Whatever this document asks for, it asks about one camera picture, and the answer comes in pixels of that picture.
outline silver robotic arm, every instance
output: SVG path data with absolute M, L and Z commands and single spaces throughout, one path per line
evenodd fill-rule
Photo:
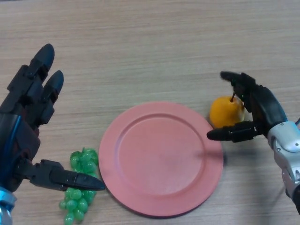
M 280 123 L 269 131 L 268 143 L 282 170 L 286 195 L 300 214 L 300 130 L 292 121 Z
M 13 193 L 0 187 L 0 225 L 12 225 L 11 212 L 15 206 L 16 197 Z

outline wooden table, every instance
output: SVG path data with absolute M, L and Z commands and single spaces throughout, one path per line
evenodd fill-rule
M 221 70 L 246 72 L 268 86 L 291 120 L 300 116 L 300 3 L 297 0 L 20 0 L 0 2 L 0 96 L 22 64 L 54 45 L 51 73 L 65 74 L 55 115 L 41 127 L 35 162 L 69 168 L 82 147 L 98 149 L 109 124 L 148 101 L 173 101 L 207 115 L 231 95 Z M 151 220 L 99 193 L 83 224 L 295 225 L 266 139 L 223 144 L 222 180 L 191 213 Z M 59 225 L 63 193 L 24 181 L 15 192 L 14 225 Z

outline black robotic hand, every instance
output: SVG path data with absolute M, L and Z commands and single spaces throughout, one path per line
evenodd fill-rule
M 243 121 L 230 127 L 214 129 L 207 137 L 216 141 L 242 142 L 257 135 L 267 138 L 269 130 L 287 121 L 280 103 L 266 87 L 258 85 L 255 79 L 245 73 L 221 72 L 221 78 L 231 83 L 233 92 L 252 113 L 253 121 Z
M 39 127 L 52 117 L 64 83 L 63 73 L 57 71 L 43 86 L 53 60 L 54 48 L 46 44 L 28 66 L 21 66 L 7 88 L 9 94 L 0 106 L 0 187 L 14 192 L 29 179 L 36 186 L 61 191 L 104 190 L 97 178 L 64 170 L 58 162 L 32 164 L 40 146 Z

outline grape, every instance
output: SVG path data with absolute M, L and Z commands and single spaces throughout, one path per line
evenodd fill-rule
M 84 213 L 82 211 L 80 211 L 79 209 L 75 209 L 74 210 L 74 218 L 77 221 L 83 221 L 83 219 L 84 219 Z
M 86 198 L 93 198 L 96 195 L 96 192 L 95 191 L 83 191 L 82 194 L 86 200 Z
M 92 176 L 92 177 L 98 178 L 97 174 L 95 174 L 94 172 L 89 172 L 88 175 L 89 175 L 89 176 Z
M 78 167 L 78 164 L 79 164 L 79 157 L 78 157 L 78 156 L 73 156 L 73 157 L 71 158 L 70 163 L 71 163 L 72 169 L 77 168 L 77 167 Z
M 75 200 L 78 200 L 80 199 L 82 196 L 82 192 L 78 189 L 74 190 L 71 194 L 70 194 L 70 197 L 71 199 L 75 199 Z
M 61 210 L 65 210 L 66 209 L 66 201 L 65 200 L 61 200 L 59 203 L 59 208 Z
M 78 209 L 84 213 L 86 213 L 89 209 L 89 206 L 88 206 L 88 203 L 87 201 L 84 199 L 84 198 L 81 198 L 79 201 L 78 201 Z
M 85 200 L 88 203 L 88 205 L 91 205 L 94 200 L 94 197 L 86 197 Z
M 80 160 L 82 163 L 87 163 L 90 161 L 91 158 L 92 158 L 91 154 L 88 152 L 85 152 L 81 155 Z
M 70 212 L 65 216 L 64 225 L 72 225 L 74 222 L 74 213 Z
M 96 164 L 94 164 L 92 161 L 90 161 L 85 164 L 85 166 L 83 167 L 83 171 L 85 173 L 91 173 L 96 170 L 96 167 L 97 167 Z
M 82 170 L 80 168 L 74 168 L 73 171 L 76 172 L 76 173 L 81 173 L 82 172 Z
M 65 200 L 65 202 L 67 203 L 68 201 L 70 201 L 70 200 L 71 200 L 71 198 L 70 198 L 70 197 L 68 197 L 68 196 L 65 196 L 64 200 Z
M 73 211 L 77 207 L 77 202 L 75 200 L 70 200 L 66 204 L 66 208 L 69 211 Z
M 71 196 L 71 194 L 72 194 L 72 192 L 73 192 L 73 188 L 68 188 L 66 191 L 65 191 L 65 197 L 70 197 Z

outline pink plate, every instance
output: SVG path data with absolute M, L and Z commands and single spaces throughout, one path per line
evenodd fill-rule
M 152 102 L 121 114 L 105 132 L 99 149 L 107 189 L 126 207 L 154 217 L 172 217 L 202 204 L 222 175 L 220 142 L 195 111 L 175 103 Z

